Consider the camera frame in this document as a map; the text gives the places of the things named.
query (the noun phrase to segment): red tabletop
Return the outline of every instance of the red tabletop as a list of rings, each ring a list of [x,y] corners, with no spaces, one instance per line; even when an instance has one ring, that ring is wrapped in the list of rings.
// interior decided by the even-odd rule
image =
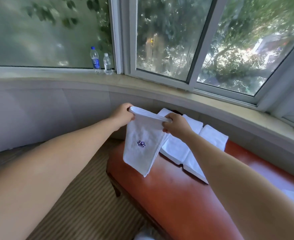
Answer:
[[[158,155],[144,178],[123,161],[124,143],[111,153],[108,175],[174,240],[243,239],[211,187]],[[249,165],[279,189],[294,191],[294,176],[228,141],[225,152]]]

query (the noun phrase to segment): water bottle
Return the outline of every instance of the water bottle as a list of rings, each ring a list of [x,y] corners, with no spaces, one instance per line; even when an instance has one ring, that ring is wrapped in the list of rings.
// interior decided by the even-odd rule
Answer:
[[[91,47],[90,56],[91,56],[91,60],[93,62],[93,68],[94,69],[100,69],[98,53],[95,50],[94,46]]]
[[[104,57],[105,73],[107,75],[109,75],[109,74],[112,74],[111,61],[110,61],[110,58],[108,56],[108,53],[105,53],[104,55],[105,55],[105,57]]]

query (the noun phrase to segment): water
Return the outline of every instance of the water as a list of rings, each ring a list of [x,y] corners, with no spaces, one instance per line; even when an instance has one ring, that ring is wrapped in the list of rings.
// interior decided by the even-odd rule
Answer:
[[[104,57],[105,73],[107,75],[110,75],[110,74],[112,74],[111,61],[110,61],[110,58],[108,56],[108,53],[105,53],[104,55],[105,55],[105,57]]]
[[[95,50],[95,47],[93,47],[93,46],[91,47],[90,56],[91,56],[91,60],[93,62],[93,68],[100,69],[99,56],[98,56],[97,51]]]

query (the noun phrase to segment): bottle label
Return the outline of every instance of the bottle label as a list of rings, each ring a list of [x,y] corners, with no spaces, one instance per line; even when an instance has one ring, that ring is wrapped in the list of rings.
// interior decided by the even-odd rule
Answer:
[[[93,62],[93,68],[94,69],[100,69],[100,65],[99,65],[99,60],[94,60],[94,59],[91,59],[92,62]]]

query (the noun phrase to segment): curved window sill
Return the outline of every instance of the curved window sill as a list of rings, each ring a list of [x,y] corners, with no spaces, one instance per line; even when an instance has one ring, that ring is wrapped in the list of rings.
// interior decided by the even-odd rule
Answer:
[[[87,69],[39,68],[0,71],[0,90],[15,88],[91,89],[161,100],[225,121],[294,153],[294,128],[275,117],[126,75],[94,74],[93,70]]]

